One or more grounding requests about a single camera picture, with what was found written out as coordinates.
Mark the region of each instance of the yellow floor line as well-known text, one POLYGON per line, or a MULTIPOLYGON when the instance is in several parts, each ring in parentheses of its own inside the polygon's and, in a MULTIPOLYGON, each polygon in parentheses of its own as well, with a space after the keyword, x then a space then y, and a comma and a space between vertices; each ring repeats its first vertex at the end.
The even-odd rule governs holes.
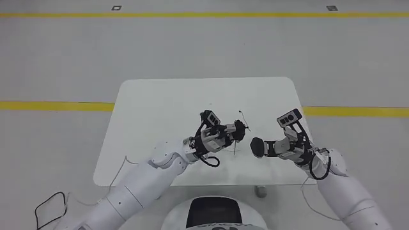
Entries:
POLYGON ((1 18, 237 18, 237 17, 312 17, 312 18, 404 18, 409 11, 394 12, 140 12, 140 13, 0 13, 1 18))
POLYGON ((0 101, 0 110, 112 112, 115 103, 105 102, 11 102, 0 101))
MULTIPOLYGON (((12 102, 0 101, 0 110, 112 112, 108 102, 12 102)), ((303 107, 306 116, 409 118, 409 108, 396 107, 303 107)))

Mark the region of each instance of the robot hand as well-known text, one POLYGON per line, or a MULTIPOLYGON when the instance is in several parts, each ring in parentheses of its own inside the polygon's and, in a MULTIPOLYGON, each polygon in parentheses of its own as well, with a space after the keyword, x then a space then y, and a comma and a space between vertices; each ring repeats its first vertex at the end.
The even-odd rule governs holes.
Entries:
POLYGON ((392 230, 369 192, 348 174, 342 155, 335 149, 315 148, 299 122, 301 118, 298 109, 278 118, 285 138, 280 141, 253 138, 253 155, 294 161, 308 177, 317 181, 318 190, 349 229, 392 230))
POLYGON ((181 143, 161 144, 147 161, 136 165, 116 185, 105 199, 78 222, 69 223, 62 229, 69 230, 115 230, 132 215, 149 206, 171 185, 173 180, 186 170, 189 164, 206 161, 209 152, 218 152, 234 141, 240 142, 247 128, 240 120, 221 125, 212 111, 200 114, 201 125, 194 137, 181 143))

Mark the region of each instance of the floor tape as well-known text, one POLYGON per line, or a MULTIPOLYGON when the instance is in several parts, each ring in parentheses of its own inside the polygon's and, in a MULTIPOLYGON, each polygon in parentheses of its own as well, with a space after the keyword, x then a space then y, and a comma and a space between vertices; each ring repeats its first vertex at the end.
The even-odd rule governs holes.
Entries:
POLYGON ((0 18, 407 18, 394 12, 140 12, 140 13, 0 13, 0 18))
MULTIPOLYGON (((3 111, 96 111, 112 112, 109 102, 13 102, 0 101, 3 111)), ((306 116, 409 118, 409 108, 397 107, 303 107, 306 116)))

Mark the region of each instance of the small black object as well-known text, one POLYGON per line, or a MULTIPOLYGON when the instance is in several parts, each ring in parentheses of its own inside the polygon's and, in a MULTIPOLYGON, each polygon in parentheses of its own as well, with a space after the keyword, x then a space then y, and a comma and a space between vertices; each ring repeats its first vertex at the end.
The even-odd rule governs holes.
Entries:
POLYGON ((113 6, 111 11, 121 11, 122 6, 113 6))
POLYGON ((300 119, 302 119, 300 111, 298 109, 293 109, 292 111, 289 111, 287 114, 277 118, 277 122, 280 124, 281 128, 284 128, 288 125, 293 125, 300 119))
POLYGON ((264 156, 264 141, 262 139, 257 137, 253 138, 250 147, 255 157, 262 158, 264 156))
POLYGON ((45 200, 45 201, 42 202, 40 205, 38 205, 37 208, 34 210, 34 214, 35 214, 35 216, 36 216, 36 222, 37 222, 37 228, 36 228, 36 230, 40 230, 41 228, 43 228, 43 227, 45 227, 45 226, 51 224, 52 222, 56 221, 57 219, 60 219, 60 218, 64 217, 64 215, 66 214, 66 199, 65 199, 65 194, 62 193, 62 192, 56 192, 55 194, 53 194, 52 196, 50 196, 47 200, 45 200), (58 195, 58 194, 61 194, 61 195, 63 196, 64 207, 65 207, 64 213, 63 213, 61 216, 56 217, 55 219, 48 221, 48 222, 45 223, 44 225, 39 226, 39 225, 38 225, 37 210, 39 209, 39 207, 41 207, 41 206, 42 206, 43 204, 45 204, 46 202, 50 201, 54 196, 56 196, 56 195, 58 195))
MULTIPOLYGON (((238 203, 232 198, 219 196, 195 198, 190 204, 186 228, 211 223, 242 224, 243 220, 238 203)), ((225 228, 236 229, 232 226, 225 226, 225 228)), ((222 229, 222 227, 214 227, 213 229, 222 229)))

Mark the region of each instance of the black cable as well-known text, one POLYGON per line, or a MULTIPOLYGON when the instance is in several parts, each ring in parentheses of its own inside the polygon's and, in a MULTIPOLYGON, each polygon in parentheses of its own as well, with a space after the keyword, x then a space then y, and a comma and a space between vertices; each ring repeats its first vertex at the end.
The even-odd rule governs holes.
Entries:
POLYGON ((51 224, 52 222, 56 221, 57 219, 60 219, 60 218, 64 217, 65 214, 66 214, 66 199, 65 199, 65 194, 62 193, 62 192, 56 192, 55 194, 53 194, 52 196, 50 196, 50 198, 48 198, 47 200, 45 200, 44 202, 42 202, 40 205, 38 205, 37 208, 34 210, 34 214, 36 215, 36 222, 37 222, 37 228, 36 228, 36 230, 40 230, 41 228, 43 228, 43 227, 45 227, 45 226, 51 224), (50 201, 54 196, 56 196, 56 195, 58 195, 58 194, 61 194, 61 195, 63 196, 63 199, 64 199, 64 207, 65 207, 64 213, 63 213, 61 216, 56 217, 55 219, 53 219, 53 220, 51 220, 51 221, 48 221, 48 222, 45 223, 44 225, 39 226, 39 225, 38 225, 37 210, 39 209, 40 206, 42 206, 42 205, 45 204, 46 202, 50 201))
POLYGON ((311 161, 309 161, 309 174, 311 174, 311 176, 315 179, 315 180, 323 180, 325 179, 328 174, 330 173, 330 168, 331 168, 331 157, 328 158, 328 166, 327 166, 327 170, 325 171, 325 174, 322 177, 317 177, 315 176, 315 174, 313 173, 313 160, 314 160, 315 154, 313 154, 313 157, 311 157, 311 161))
POLYGON ((243 111, 238 111, 239 113, 242 113, 242 116, 243 116, 243 120, 244 120, 244 123, 247 125, 247 129, 249 129, 249 131, 251 132, 251 130, 250 130, 250 128, 249 128, 249 124, 247 123, 247 121, 245 120, 245 118, 244 118, 244 114, 243 114, 243 111))
POLYGON ((217 157, 208 157, 208 159, 215 159, 217 161, 216 164, 211 164, 209 162, 207 162, 203 157, 199 157, 200 161, 204 162, 204 164, 210 166, 210 167, 218 167, 220 165, 220 160, 217 157))

